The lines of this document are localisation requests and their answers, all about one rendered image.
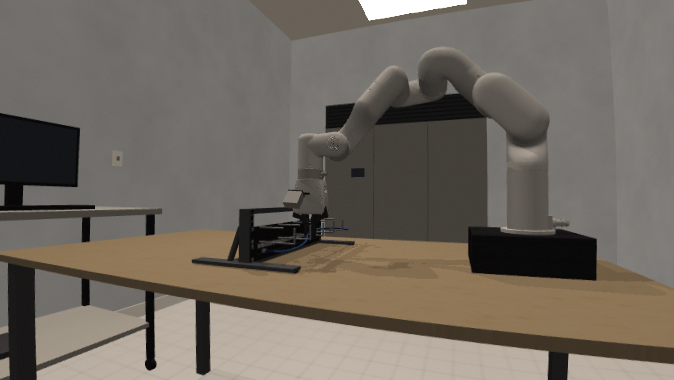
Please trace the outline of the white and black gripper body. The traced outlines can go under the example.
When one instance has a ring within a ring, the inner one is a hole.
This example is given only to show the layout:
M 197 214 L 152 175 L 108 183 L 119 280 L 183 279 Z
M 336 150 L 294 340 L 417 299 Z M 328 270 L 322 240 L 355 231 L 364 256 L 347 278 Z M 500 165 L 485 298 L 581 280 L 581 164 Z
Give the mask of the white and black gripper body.
M 305 195 L 300 209 L 293 209 L 294 213 L 322 214 L 325 207 L 327 208 L 327 212 L 329 211 L 327 184 L 323 179 L 298 179 L 298 181 L 295 182 L 294 190 L 303 190 L 305 193 L 310 193 L 310 195 Z

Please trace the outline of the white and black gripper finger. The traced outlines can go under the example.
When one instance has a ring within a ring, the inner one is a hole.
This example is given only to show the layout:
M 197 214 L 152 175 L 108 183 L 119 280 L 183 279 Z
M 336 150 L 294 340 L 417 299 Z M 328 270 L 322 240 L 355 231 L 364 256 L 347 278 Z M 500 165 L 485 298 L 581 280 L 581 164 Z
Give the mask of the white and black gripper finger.
M 316 216 L 316 217 L 315 217 L 315 216 Z M 318 224 L 318 222 L 319 222 L 321 219 L 325 219 L 325 218 L 328 218 L 328 212 L 327 212 L 327 208 L 326 208 L 326 207 L 325 207 L 324 212 L 322 213 L 322 215 L 319 215 L 319 214 L 312 214 L 312 217 L 311 217 L 311 239 L 315 238 L 315 236 L 316 236 L 316 224 Z
M 305 219 L 305 216 L 306 216 L 306 219 Z M 304 235 L 305 235 L 305 238 L 306 238 L 306 235 L 309 233 L 309 225 L 311 225 L 310 221 L 309 221 L 309 214 L 301 214 L 300 215 L 300 214 L 296 214 L 296 213 L 293 212 L 293 217 L 299 219 L 302 222 L 302 224 L 304 225 Z

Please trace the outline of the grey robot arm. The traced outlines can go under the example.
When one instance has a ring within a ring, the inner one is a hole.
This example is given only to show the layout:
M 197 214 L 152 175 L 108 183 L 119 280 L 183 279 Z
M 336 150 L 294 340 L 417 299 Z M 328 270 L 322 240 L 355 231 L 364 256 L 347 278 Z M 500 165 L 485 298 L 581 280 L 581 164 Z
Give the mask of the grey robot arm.
M 501 227 L 501 232 L 554 235 L 556 226 L 569 226 L 568 219 L 548 216 L 550 118 L 545 106 L 510 77 L 487 74 L 465 54 L 449 47 L 433 48 L 422 55 L 418 80 L 408 82 L 398 66 L 386 68 L 357 100 L 340 133 L 301 135 L 298 179 L 324 179 L 328 174 L 323 170 L 323 157 L 333 161 L 347 158 L 393 101 L 391 107 L 398 108 L 439 100 L 447 92 L 447 81 L 506 131 L 507 227 Z

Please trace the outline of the black metal rack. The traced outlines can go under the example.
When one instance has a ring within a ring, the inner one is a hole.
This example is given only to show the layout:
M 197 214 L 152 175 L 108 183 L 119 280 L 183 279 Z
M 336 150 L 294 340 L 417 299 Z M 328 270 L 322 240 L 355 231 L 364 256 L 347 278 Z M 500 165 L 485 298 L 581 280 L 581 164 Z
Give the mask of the black metal rack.
M 321 230 L 316 231 L 315 238 L 311 239 L 311 225 L 310 225 L 310 234 L 308 241 L 305 245 L 296 250 L 286 253 L 271 253 L 271 250 L 276 251 L 288 250 L 301 245 L 306 240 L 304 235 L 304 225 L 299 220 L 299 221 L 254 227 L 254 214 L 288 212 L 288 211 L 293 211 L 293 208 L 275 207 L 275 208 L 239 209 L 239 226 L 237 228 L 228 259 L 201 257 L 192 259 L 192 263 L 296 274 L 299 272 L 299 270 L 301 270 L 301 266 L 261 263 L 261 262 L 265 262 L 318 243 L 345 244 L 345 245 L 355 244 L 355 241 L 321 239 L 321 236 L 324 236 L 324 233 L 334 233 L 334 231 L 328 232 L 324 230 L 343 231 L 343 219 L 342 219 L 342 229 L 334 229 L 334 227 L 333 229 L 324 229 L 324 223 L 322 223 L 322 231 Z M 293 236 L 294 236 L 294 243 L 293 243 Z M 336 241 L 336 242 L 328 242 L 328 241 Z M 239 257 L 235 258 L 238 246 L 239 246 Z

